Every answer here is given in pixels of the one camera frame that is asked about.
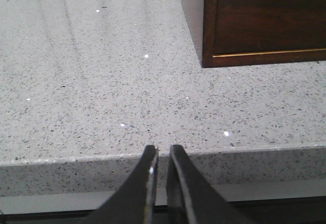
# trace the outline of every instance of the brass trim strip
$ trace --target brass trim strip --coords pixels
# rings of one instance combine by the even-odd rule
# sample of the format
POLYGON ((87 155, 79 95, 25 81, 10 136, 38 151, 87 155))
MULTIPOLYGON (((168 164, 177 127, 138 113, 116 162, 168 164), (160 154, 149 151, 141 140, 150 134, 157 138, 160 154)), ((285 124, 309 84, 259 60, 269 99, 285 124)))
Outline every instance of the brass trim strip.
POLYGON ((265 51, 265 52, 243 52, 243 53, 232 53, 232 54, 213 54, 213 58, 278 54, 278 53, 290 53, 290 52, 311 52, 311 51, 326 51, 326 48, 312 48, 312 49, 284 50, 284 51, 265 51))

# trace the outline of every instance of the wooden cabinet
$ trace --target wooden cabinet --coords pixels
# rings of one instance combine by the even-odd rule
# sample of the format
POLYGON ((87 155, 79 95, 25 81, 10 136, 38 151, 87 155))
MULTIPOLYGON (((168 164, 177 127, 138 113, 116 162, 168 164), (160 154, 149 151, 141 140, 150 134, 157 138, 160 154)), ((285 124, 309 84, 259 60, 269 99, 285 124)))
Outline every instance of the wooden cabinet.
POLYGON ((203 67, 326 60, 326 0, 182 0, 203 67))

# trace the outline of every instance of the countertop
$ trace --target countertop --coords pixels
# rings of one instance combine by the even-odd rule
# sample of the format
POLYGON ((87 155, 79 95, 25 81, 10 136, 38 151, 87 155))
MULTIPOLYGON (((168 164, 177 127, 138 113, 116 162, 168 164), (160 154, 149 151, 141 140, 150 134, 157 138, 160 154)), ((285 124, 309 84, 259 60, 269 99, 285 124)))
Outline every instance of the countertop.
POLYGON ((180 0, 0 0, 0 34, 0 196, 116 189, 148 144, 325 178, 326 62, 203 69, 180 0))

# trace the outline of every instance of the white speckled countertop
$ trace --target white speckled countertop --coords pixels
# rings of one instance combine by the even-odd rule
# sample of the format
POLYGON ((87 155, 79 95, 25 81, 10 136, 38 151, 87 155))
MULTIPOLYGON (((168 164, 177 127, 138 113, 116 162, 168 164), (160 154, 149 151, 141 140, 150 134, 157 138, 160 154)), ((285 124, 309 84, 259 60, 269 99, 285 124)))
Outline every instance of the white speckled countertop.
POLYGON ((3 183, 20 166, 137 159, 147 144, 326 147, 326 62, 202 69, 180 0, 0 0, 0 34, 3 183))

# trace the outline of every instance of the dark wood panel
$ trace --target dark wood panel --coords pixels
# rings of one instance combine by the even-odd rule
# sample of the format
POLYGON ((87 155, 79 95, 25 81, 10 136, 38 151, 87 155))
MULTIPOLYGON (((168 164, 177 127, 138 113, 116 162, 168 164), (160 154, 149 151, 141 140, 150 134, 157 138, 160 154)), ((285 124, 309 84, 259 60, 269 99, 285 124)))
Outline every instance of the dark wood panel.
POLYGON ((263 65, 275 63, 290 63, 304 61, 323 61, 326 60, 326 50, 307 51, 307 52, 286 52, 270 53, 261 55, 237 55, 237 56, 217 56, 213 55, 210 59, 203 62, 204 68, 241 66, 241 65, 263 65))
POLYGON ((212 31, 214 54, 326 48, 326 0, 218 0, 212 31))

